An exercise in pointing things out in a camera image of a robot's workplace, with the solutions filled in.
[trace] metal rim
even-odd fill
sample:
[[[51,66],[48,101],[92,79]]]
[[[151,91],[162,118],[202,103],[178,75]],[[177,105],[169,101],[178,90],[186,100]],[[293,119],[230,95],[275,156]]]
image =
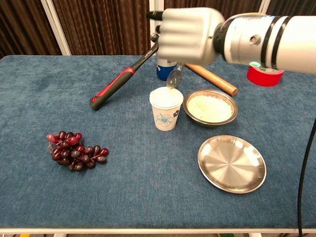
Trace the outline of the metal rim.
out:
[[[247,190],[247,191],[244,191],[244,192],[243,192],[243,191],[234,191],[234,190],[232,190],[232,189],[227,189],[227,188],[223,187],[222,185],[219,185],[218,183],[216,183],[216,182],[214,182],[213,180],[211,180],[211,179],[207,176],[207,174],[205,174],[204,169],[203,169],[203,167],[202,167],[202,165],[201,165],[200,153],[201,153],[203,147],[205,146],[205,144],[207,144],[210,140],[212,140],[212,139],[217,139],[217,138],[223,137],[223,136],[225,136],[225,137],[230,137],[230,138],[232,138],[232,139],[237,139],[237,140],[239,140],[239,141],[243,141],[243,142],[246,143],[247,145],[251,146],[251,147],[260,155],[261,160],[262,160],[262,163],[263,163],[263,166],[264,166],[264,169],[265,169],[265,173],[264,173],[264,176],[263,176],[261,182],[260,182],[256,187],[254,187],[254,188],[252,188],[252,189],[249,189],[249,190]],[[203,176],[204,176],[211,184],[213,184],[215,187],[217,187],[217,188],[219,188],[219,189],[221,189],[221,190],[224,190],[224,191],[226,191],[226,192],[233,193],[233,194],[247,194],[247,193],[250,193],[250,192],[255,191],[256,189],[258,189],[259,187],[261,187],[261,185],[264,183],[264,181],[265,181],[265,179],[266,179],[266,176],[267,176],[266,163],[265,163],[265,160],[263,159],[262,155],[260,154],[260,152],[259,152],[254,146],[252,146],[249,142],[247,142],[247,141],[245,141],[245,140],[243,140],[243,139],[241,139],[241,138],[239,138],[239,137],[235,137],[235,136],[231,136],[231,135],[219,135],[219,136],[214,136],[214,137],[211,137],[211,138],[207,139],[206,141],[204,141],[203,144],[200,146],[200,148],[199,148],[199,150],[198,150],[197,162],[198,162],[198,167],[199,167],[200,171],[202,172]]]
[[[187,106],[187,103],[189,101],[190,98],[194,97],[194,94],[197,94],[198,92],[201,92],[201,91],[208,91],[208,92],[212,92],[212,93],[215,93],[215,94],[219,94],[221,96],[224,96],[226,97],[228,100],[231,101],[231,103],[233,104],[233,107],[234,107],[234,112],[232,114],[232,116],[225,120],[225,121],[222,121],[222,122],[206,122],[206,121],[203,121],[203,120],[200,120],[198,118],[196,118],[195,116],[193,116],[190,111],[188,110],[188,106]],[[212,89],[199,89],[199,90],[195,90],[195,91],[192,91],[190,92],[189,94],[187,94],[183,100],[183,108],[185,110],[185,112],[187,113],[187,115],[192,118],[193,120],[199,122],[199,123],[202,123],[204,125],[211,125],[211,126],[216,126],[216,125],[224,125],[224,124],[227,124],[231,121],[233,121],[236,117],[237,117],[237,114],[238,114],[238,105],[237,103],[235,102],[235,100],[229,96],[228,94],[224,93],[224,92],[221,92],[221,91],[218,91],[218,90],[212,90]]]

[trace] food in bowl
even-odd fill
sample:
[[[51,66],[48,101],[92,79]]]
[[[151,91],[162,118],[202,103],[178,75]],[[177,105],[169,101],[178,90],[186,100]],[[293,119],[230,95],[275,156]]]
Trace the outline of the food in bowl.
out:
[[[197,95],[188,102],[189,112],[205,122],[223,122],[232,114],[231,106],[221,98],[210,95]]]

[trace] black cable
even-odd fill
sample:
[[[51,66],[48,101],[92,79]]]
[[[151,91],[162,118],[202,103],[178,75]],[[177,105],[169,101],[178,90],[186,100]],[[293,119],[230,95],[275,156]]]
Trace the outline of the black cable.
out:
[[[310,149],[312,146],[313,138],[316,132],[316,118],[314,121],[314,125],[310,134],[310,137],[307,142],[305,155],[303,159],[302,169],[301,169],[301,176],[300,176],[300,184],[298,186],[298,196],[297,196],[297,223],[298,223],[298,233],[299,237],[303,236],[302,233],[302,190],[303,190],[303,182],[304,182],[304,176],[305,176],[305,169],[307,164],[307,158],[310,153]]]

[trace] wooden rolling pin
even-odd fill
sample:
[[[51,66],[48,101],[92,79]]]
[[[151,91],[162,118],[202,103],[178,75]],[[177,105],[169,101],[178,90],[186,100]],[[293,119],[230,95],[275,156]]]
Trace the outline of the wooden rolling pin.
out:
[[[230,96],[234,96],[238,92],[238,88],[230,84],[229,82],[225,81],[224,79],[221,79],[219,76],[213,74],[208,69],[194,64],[185,64],[188,68],[190,68],[193,72],[199,74],[201,77],[204,77],[206,80],[208,80],[210,83],[213,83],[221,90],[225,91]]]

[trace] stainless steel plate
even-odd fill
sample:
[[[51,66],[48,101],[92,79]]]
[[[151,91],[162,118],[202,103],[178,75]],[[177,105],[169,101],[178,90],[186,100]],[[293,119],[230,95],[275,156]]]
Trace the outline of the stainless steel plate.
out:
[[[235,194],[256,190],[267,174],[265,161],[258,150],[229,135],[206,140],[198,151],[198,165],[209,182]]]

